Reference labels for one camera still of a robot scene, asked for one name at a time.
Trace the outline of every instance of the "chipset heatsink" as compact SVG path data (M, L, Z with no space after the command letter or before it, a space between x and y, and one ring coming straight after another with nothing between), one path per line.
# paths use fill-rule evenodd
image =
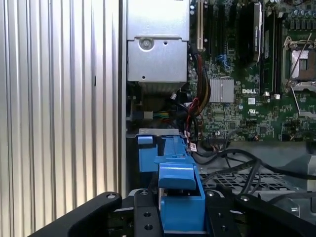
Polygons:
M211 103L233 103L234 102L234 79L221 77L210 80Z

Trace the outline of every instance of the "circuit board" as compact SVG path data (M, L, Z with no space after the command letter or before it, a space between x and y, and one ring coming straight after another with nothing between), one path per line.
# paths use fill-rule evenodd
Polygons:
M263 29L263 63L257 63L245 68L239 65L238 43L242 37L238 35L239 9L243 5L238 2L236 8L236 21L230 27L230 11L233 2L210 1L205 8L212 8L213 24L216 24L219 16L219 6L225 8L225 33L224 52L227 57L227 66L223 68L209 56L207 50L204 52L206 69L210 80L229 78L234 81L234 101L232 103L212 103L202 113L203 133L205 137L225 138L230 131L245 128L258 136L260 141L301 141L309 139L308 135L298 134L298 131L316 131L316 118L302 116L301 111L315 114L316 94L311 91L300 91L293 96L291 91L284 88L284 82L278 85L279 92L276 95L264 94L271 87L273 90L273 73L279 70L289 76L291 71L291 57L284 49L277 52L276 34L279 32L278 43L283 44L287 37L292 40L316 40L316 2L308 1L300 6L289 5L283 1L272 0L264 3L264 18L266 25ZM279 21L279 29L275 24L269 24L272 16ZM189 69L189 81L192 87L196 87L197 74L193 66ZM247 139L244 135L236 136L235 140Z

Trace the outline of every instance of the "dell logo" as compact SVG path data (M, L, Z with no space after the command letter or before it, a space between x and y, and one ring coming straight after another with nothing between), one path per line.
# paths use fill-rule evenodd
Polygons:
M257 94L255 89L242 89L243 94Z

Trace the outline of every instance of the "red wire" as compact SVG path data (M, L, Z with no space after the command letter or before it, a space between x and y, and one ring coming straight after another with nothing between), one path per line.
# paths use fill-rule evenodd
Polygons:
M188 109L188 117L187 117L187 128L186 130L188 131L189 130L189 120L190 120L190 113L191 111L193 110L193 108L196 106L196 103L197 103L197 107L199 109L199 100L198 98L194 98L194 100L192 101L191 105L189 106L189 109Z

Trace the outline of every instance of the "electronic component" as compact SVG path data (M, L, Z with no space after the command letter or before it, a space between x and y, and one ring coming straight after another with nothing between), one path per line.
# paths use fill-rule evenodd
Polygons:
M235 130L236 129L236 123L235 122L230 122L229 123L229 129L230 130Z
M127 79L147 94L177 91L187 82L189 0L127 4Z
M211 103L233 103L234 102L234 79L221 77L211 79L212 93L209 102Z
M262 5L250 3L240 10L239 59L246 67L257 64L261 54Z
M266 132L267 132L267 127L264 127L264 126L259 127L260 134L266 134Z

